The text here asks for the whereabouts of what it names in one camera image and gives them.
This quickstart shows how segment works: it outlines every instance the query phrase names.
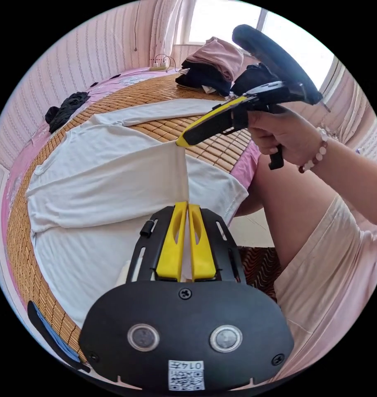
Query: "bracelet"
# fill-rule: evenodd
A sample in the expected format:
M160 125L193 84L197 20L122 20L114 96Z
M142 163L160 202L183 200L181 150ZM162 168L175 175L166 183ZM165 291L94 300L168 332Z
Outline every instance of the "bracelet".
M301 165L298 170L301 174L303 174L305 171L310 170L311 168L313 168L314 165L317 165L324 157L324 155L326 154L326 148L328 147L328 135L325 132L325 130L321 129L321 128L317 128L317 130L321 133L321 146L320 149L318 151L318 153L315 155L315 157L308 161L305 165Z

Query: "pink bed sheet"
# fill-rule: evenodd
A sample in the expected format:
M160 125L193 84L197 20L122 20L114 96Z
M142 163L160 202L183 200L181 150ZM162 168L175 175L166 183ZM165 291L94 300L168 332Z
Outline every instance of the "pink bed sheet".
M82 112L92 103L97 102L98 100L119 89L128 87L140 81L164 75L165 72L149 72L148 68L140 68L126 71L115 79L100 82L94 87L88 88L86 90L87 92L89 92L91 97L88 99L87 102L85 102L85 104L77 109L77 111L71 116L70 119L74 118L77 114ZM47 143L50 138L51 135L49 134L49 125L44 120L36 133L32 136L31 140L26 144L22 152L19 154L10 170L10 176L5 187L1 205L1 230L4 247L6 247L7 243L8 219L16 193L21 185L22 178L30 167L30 164L33 162L42 147ZM239 182L245 188L248 188L249 184L253 179L257 167L259 154L260 152L257 146L253 143L253 141L251 141L247 146L246 150L240 156L239 160L236 162L233 170L231 171L231 175L239 180ZM15 284L13 274L11 272L7 252L5 252L5 255L7 257L8 270L14 282L15 289L17 292L19 292Z

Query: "window frame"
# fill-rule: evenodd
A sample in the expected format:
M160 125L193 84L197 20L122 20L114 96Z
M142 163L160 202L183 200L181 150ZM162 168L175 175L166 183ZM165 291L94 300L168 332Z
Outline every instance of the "window frame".
M194 42L190 41L190 29L191 29L191 22L193 20L194 15L194 8L196 6L196 0L186 0L182 2L180 6L179 14L178 14L178 21L175 27L175 35L174 35L174 44L175 45L204 45L205 42ZM268 10L265 8L261 8L259 19L256 25L256 29L262 31L264 27L264 23L268 14ZM254 58L249 52L239 48L239 50L246 56ZM328 94L331 91L334 91L334 88L339 82L339 76L341 76L341 71L344 68L342 63L339 59L334 56L332 65L325 77L324 82L322 83L319 91L323 94L325 99L329 96Z

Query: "hand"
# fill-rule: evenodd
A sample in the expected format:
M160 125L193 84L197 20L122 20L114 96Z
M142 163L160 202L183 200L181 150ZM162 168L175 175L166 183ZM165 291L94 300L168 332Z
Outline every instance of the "hand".
M281 113L248 112L248 130L262 154L277 152L283 146L286 161L304 165L311 160L321 146L321 136L307 120L289 109L278 107Z

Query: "pink folded clothes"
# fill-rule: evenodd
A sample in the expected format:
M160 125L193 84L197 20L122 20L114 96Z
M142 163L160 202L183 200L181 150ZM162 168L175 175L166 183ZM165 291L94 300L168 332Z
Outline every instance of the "pink folded clothes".
M212 37L187 61L214 66L227 81L234 81L243 63L242 52L233 44L217 37Z

